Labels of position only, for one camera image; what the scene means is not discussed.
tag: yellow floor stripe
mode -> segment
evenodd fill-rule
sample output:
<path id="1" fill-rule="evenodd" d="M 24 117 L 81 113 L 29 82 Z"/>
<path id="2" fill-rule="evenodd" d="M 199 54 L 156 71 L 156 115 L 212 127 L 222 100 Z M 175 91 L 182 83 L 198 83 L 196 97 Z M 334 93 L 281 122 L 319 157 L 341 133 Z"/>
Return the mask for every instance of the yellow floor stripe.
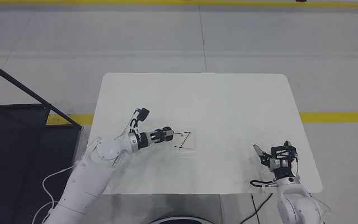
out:
<path id="1" fill-rule="evenodd" d="M 301 120 L 303 123 L 337 123 L 337 122 L 358 122 L 358 112 L 301 112 Z M 91 125 L 93 122 L 93 114 L 70 114 L 75 122 L 80 125 Z M 50 114 L 48 125 L 70 124 L 57 114 Z"/>
<path id="2" fill-rule="evenodd" d="M 68 114 L 68 116 L 80 125 L 92 125 L 93 114 Z M 48 125 L 70 124 L 70 122 L 63 119 L 60 115 L 50 114 L 47 119 Z"/>
<path id="3" fill-rule="evenodd" d="M 358 122 L 358 112 L 302 112 L 303 123 Z"/>
<path id="4" fill-rule="evenodd" d="M 163 4 L 261 7 L 358 7 L 358 2 L 270 2 L 240 0 L 0 0 L 0 4 Z"/>

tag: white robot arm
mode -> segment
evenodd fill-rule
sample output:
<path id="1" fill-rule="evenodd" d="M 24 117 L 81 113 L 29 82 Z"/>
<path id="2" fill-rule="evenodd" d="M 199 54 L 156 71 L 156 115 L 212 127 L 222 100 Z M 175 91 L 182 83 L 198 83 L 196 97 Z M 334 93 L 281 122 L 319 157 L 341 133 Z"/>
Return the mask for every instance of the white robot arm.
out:
<path id="1" fill-rule="evenodd" d="M 271 155 L 253 146 L 261 164 L 275 174 L 273 181 L 252 180 L 256 187 L 277 187 L 277 208 L 284 224 L 322 224 L 326 211 L 321 202 L 313 198 L 291 171 L 291 163 L 298 162 L 296 148 L 286 141 L 283 146 L 271 148 Z"/>
<path id="2" fill-rule="evenodd" d="M 106 189 L 125 152 L 131 154 L 152 143 L 173 139 L 174 131 L 169 127 L 139 133 L 138 121 L 143 121 L 148 114 L 145 108 L 136 109 L 127 132 L 125 130 L 114 139 L 97 137 L 90 144 L 86 153 L 76 162 L 63 195 L 56 207 L 49 211 L 45 224 L 78 223 L 89 205 Z"/>

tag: round base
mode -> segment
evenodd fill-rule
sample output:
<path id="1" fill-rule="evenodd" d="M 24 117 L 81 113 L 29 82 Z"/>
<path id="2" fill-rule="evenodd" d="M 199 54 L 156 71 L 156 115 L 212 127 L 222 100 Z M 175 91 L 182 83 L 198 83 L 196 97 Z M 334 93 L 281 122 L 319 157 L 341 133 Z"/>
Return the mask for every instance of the round base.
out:
<path id="1" fill-rule="evenodd" d="M 194 217 L 171 217 L 152 222 L 151 224 L 213 224 L 207 220 Z"/>

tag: gray floor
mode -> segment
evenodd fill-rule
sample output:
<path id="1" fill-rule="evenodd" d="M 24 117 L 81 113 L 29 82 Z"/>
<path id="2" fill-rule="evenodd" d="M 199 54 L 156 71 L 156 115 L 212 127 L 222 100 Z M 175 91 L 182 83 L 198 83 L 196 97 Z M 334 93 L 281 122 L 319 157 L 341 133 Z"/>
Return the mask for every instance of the gray floor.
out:
<path id="1" fill-rule="evenodd" d="M 2 6 L 0 67 L 67 114 L 94 113 L 107 72 L 282 73 L 299 111 L 358 111 L 357 12 Z M 0 104 L 34 102 L 5 81 L 0 92 Z M 82 133 L 79 152 L 90 128 Z M 333 209 L 326 223 L 356 223 L 358 124 L 304 128 L 323 182 L 316 196 Z M 266 196 L 257 194 L 255 200 L 260 203 Z M 142 224 L 171 214 L 239 223 L 252 211 L 249 194 L 103 195 L 83 223 Z M 260 219 L 281 223 L 274 198 L 260 211 Z"/>

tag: tabletop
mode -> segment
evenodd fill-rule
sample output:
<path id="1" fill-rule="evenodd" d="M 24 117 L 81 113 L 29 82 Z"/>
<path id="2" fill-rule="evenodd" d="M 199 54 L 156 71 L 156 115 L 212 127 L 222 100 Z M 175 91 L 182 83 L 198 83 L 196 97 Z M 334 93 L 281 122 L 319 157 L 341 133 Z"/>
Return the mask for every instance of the tabletop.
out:
<path id="1" fill-rule="evenodd" d="M 259 193 L 250 180 L 269 181 L 274 174 L 261 165 L 253 145 L 270 153 L 286 140 L 297 148 L 307 191 L 322 190 L 283 74 L 105 74 L 89 143 L 118 136 L 135 108 L 150 111 L 140 132 L 169 126 L 179 134 L 125 155 L 104 194 Z"/>

